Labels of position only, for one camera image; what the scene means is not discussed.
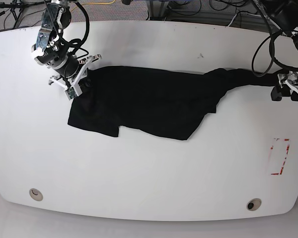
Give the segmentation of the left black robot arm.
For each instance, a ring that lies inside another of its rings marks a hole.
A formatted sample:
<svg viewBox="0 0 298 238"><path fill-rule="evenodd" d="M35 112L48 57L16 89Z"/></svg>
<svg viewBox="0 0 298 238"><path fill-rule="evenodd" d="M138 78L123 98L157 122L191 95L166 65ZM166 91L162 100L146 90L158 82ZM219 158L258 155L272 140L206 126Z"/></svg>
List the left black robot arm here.
<svg viewBox="0 0 298 238"><path fill-rule="evenodd" d="M271 91L272 101L281 101L283 97L290 97L292 101L298 102L298 67L281 63L275 56L275 41L282 35L291 38L298 51L298 0L252 0L251 3L260 14L269 33L254 53L251 70L255 76L263 77L273 64L279 66L285 73L278 73L278 83ZM257 73L254 70L255 57L266 41L270 41L271 61L263 73Z"/></svg>

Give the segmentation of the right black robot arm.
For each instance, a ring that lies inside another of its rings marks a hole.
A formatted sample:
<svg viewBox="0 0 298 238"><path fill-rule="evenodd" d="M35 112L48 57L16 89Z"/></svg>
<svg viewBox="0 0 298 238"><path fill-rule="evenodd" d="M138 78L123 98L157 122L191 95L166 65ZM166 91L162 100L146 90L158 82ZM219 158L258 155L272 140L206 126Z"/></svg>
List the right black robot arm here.
<svg viewBox="0 0 298 238"><path fill-rule="evenodd" d="M82 46L90 31L89 16L81 3L73 1L85 17L85 33L80 38L66 40L64 30L72 20L69 0L44 1L45 11L36 43L32 46L32 57L39 65L54 70L48 84L58 84L67 93L79 95L80 89L91 87L89 65L101 59L101 55L92 56Z"/></svg>

